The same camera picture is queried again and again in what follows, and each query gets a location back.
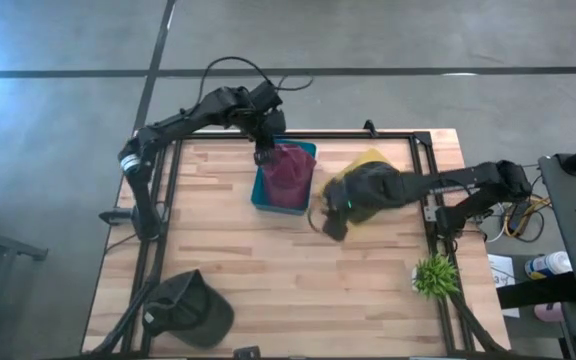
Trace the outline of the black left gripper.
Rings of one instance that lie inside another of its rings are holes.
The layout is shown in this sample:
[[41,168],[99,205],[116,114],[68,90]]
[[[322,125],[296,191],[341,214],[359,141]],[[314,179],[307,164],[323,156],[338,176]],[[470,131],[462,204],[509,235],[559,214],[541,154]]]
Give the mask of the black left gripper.
[[[283,134],[287,129],[285,114],[280,109],[271,109],[267,113],[258,114],[253,121],[250,136],[256,146],[272,146],[274,136]],[[253,154],[257,166],[264,163],[276,163],[278,161],[278,146],[274,145],[268,150],[264,147],[256,147]]]

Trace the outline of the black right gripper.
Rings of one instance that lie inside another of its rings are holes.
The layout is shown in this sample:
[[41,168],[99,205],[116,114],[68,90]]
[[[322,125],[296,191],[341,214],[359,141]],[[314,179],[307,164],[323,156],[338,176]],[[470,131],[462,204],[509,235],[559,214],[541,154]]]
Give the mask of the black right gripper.
[[325,190],[325,200],[327,220],[322,225],[322,232],[335,241],[344,241],[352,212],[351,193],[346,187],[329,187]]

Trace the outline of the maroon baseball cap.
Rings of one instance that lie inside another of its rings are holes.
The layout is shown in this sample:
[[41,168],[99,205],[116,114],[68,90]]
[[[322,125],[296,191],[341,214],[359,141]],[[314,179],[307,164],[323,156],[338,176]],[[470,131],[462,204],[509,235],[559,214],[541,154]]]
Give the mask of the maroon baseball cap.
[[263,190],[269,206],[305,210],[316,160],[312,143],[278,143],[278,161],[261,166]]

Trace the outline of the olive grey baseball cap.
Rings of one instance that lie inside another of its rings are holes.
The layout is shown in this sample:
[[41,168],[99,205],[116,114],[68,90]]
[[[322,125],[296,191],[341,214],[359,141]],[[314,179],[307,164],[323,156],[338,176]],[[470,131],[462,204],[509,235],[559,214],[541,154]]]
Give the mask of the olive grey baseball cap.
[[142,324],[152,337],[167,333],[193,348],[211,349],[229,333],[234,319],[232,305],[194,269],[153,289],[144,303]]
[[381,209],[376,207],[364,207],[359,205],[353,205],[348,210],[348,221],[353,225],[359,225],[363,222],[370,220],[380,211]]

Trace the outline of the blue plastic bin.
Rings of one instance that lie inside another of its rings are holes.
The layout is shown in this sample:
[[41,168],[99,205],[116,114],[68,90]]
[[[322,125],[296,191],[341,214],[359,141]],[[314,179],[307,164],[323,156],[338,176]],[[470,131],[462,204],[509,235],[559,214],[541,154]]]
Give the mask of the blue plastic bin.
[[[303,142],[303,141],[277,140],[275,145],[277,145],[278,143],[283,143],[283,142]],[[316,150],[314,151],[314,157],[316,160],[317,146],[314,143],[312,143],[312,144],[316,147]],[[297,216],[303,215],[306,212],[306,210],[309,206],[309,203],[307,205],[307,208],[305,210],[302,210],[302,211],[276,208],[276,207],[269,206],[266,203],[266,197],[265,197],[265,193],[263,190],[263,178],[262,178],[261,166],[257,167],[254,185],[253,185],[252,193],[251,193],[251,203],[258,210],[261,210],[261,211],[269,211],[269,212],[283,213],[283,214],[297,215]]]

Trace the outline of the yellow plastic bin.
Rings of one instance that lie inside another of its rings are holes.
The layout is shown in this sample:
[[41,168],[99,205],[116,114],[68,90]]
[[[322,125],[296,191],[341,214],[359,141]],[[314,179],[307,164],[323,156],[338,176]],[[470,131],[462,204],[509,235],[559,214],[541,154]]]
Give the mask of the yellow plastic bin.
[[378,150],[371,148],[362,152],[321,187],[319,199],[325,221],[327,188],[346,187],[352,196],[352,206],[376,207],[383,210],[387,206],[389,196],[387,180],[397,173],[398,170]]

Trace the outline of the small green artificial plant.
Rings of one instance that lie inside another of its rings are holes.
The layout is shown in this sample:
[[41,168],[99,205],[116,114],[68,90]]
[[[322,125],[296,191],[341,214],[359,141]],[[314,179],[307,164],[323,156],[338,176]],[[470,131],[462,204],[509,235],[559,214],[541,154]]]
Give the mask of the small green artificial plant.
[[414,267],[411,283],[413,289],[426,298],[445,298],[460,293],[457,268],[441,254],[421,259]]

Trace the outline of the white paper sheet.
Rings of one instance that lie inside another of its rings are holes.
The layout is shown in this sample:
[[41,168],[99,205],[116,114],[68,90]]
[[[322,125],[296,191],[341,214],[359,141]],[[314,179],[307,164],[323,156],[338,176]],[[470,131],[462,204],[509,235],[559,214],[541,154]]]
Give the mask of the white paper sheet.
[[514,269],[511,257],[489,254],[488,261],[496,288],[515,284]]

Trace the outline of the black bar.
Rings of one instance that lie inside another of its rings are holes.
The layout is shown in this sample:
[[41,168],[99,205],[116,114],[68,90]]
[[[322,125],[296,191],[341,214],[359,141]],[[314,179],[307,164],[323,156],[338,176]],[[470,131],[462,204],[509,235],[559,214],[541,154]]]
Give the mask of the black bar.
[[576,303],[576,279],[572,272],[496,289],[502,309],[557,302]]

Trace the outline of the white and blue canister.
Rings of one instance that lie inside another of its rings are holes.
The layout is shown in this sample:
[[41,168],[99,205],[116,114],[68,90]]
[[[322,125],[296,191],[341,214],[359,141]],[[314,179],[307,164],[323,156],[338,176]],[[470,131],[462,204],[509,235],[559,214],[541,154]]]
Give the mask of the white and blue canister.
[[524,271],[530,279],[540,280],[572,272],[572,266],[568,254],[565,251],[558,251],[527,261]]

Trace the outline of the pink object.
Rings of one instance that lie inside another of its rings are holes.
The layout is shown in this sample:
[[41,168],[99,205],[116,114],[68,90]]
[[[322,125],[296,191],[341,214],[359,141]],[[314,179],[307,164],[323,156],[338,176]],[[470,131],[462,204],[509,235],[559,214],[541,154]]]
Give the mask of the pink object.
[[538,320],[546,323],[564,321],[561,302],[535,305],[534,315]]

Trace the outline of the black mounting bracket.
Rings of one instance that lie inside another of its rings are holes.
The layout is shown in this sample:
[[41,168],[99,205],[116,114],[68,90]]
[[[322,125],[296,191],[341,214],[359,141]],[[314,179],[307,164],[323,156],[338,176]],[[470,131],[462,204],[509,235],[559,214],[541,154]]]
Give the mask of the black mounting bracket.
[[117,226],[131,223],[132,215],[132,208],[114,207],[111,210],[101,212],[98,217],[109,226]]

